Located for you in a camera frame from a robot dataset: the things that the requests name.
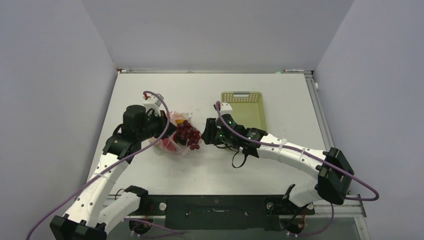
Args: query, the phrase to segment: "white wall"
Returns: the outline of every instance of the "white wall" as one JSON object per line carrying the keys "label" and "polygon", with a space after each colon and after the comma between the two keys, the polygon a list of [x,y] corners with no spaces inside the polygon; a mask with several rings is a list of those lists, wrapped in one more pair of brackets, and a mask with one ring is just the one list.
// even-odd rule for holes
{"label": "white wall", "polygon": [[[1,239],[24,239],[87,179],[115,79],[80,0],[1,1]],[[52,239],[49,223],[31,239]]]}
{"label": "white wall", "polygon": [[334,144],[381,193],[365,204],[374,240],[423,239],[423,13],[420,0],[356,0],[315,72]]}
{"label": "white wall", "polygon": [[119,68],[315,69],[353,0],[83,0]]}

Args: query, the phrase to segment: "white table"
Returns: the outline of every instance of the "white table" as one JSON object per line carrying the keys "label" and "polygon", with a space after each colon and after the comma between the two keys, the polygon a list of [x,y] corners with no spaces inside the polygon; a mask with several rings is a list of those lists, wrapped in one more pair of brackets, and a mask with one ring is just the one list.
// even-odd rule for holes
{"label": "white table", "polygon": [[[263,94],[268,132],[301,146],[325,149],[303,74],[121,73],[113,89],[90,173],[106,140],[122,123],[126,107],[142,105],[145,90],[162,94],[170,111],[193,113],[192,122],[201,131],[206,118],[217,116],[212,105],[220,100],[222,92],[259,91]],[[152,147],[133,159],[111,194],[130,185],[156,195],[283,194],[290,184],[310,180],[310,176],[293,167],[252,156],[243,167],[234,169],[232,156],[231,151],[213,145],[203,144],[200,150],[184,156],[162,153]],[[241,154],[236,156],[234,164],[241,163],[242,158]]]}

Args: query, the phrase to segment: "yellow basket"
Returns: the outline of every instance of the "yellow basket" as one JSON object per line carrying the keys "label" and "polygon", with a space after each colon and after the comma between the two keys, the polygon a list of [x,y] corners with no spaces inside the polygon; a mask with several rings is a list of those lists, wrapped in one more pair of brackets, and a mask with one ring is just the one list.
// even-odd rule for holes
{"label": "yellow basket", "polygon": [[225,91],[221,93],[221,102],[231,104],[231,116],[237,124],[245,128],[267,130],[264,102],[260,91]]}

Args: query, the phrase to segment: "plastic bag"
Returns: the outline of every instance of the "plastic bag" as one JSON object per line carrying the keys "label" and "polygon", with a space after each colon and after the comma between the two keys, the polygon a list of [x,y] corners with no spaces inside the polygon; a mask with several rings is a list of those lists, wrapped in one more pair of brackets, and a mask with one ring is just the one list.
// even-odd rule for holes
{"label": "plastic bag", "polygon": [[179,113],[171,111],[169,122],[177,126],[177,131],[165,139],[159,140],[154,146],[158,149],[172,154],[185,155],[189,150],[198,150],[203,142],[200,131],[191,122],[191,113]]}

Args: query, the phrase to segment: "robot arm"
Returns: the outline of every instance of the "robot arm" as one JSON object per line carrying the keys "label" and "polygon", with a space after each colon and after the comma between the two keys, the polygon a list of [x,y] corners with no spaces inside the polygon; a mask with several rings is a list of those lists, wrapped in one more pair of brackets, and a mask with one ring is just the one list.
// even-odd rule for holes
{"label": "robot arm", "polygon": [[[137,210],[141,198],[148,192],[140,187],[130,186],[113,204],[103,209],[103,204],[116,181],[131,164],[132,158],[101,174],[109,166],[141,149],[141,143],[149,138],[158,138],[167,122],[164,111],[159,111],[160,101],[151,96],[144,106],[131,105],[123,114],[123,123],[106,141],[103,154],[90,179],[100,175],[79,194],[65,214],[55,216],[50,228],[58,240],[105,240],[107,233],[125,216]],[[169,137],[176,126],[170,124],[162,138]]]}
{"label": "robot arm", "polygon": [[202,134],[206,144],[233,147],[239,149],[245,158],[253,156],[276,160],[310,175],[311,180],[308,183],[290,186],[284,196],[297,207],[322,199],[337,205],[343,204],[352,179],[315,159],[328,161],[353,175],[354,171],[340,150],[333,147],[329,151],[310,149],[287,142],[286,139],[275,137],[261,129],[245,128],[232,118],[232,111],[228,103],[222,103],[219,109],[224,121],[234,131],[245,138],[279,147],[244,140],[227,129],[220,118],[206,120]]}

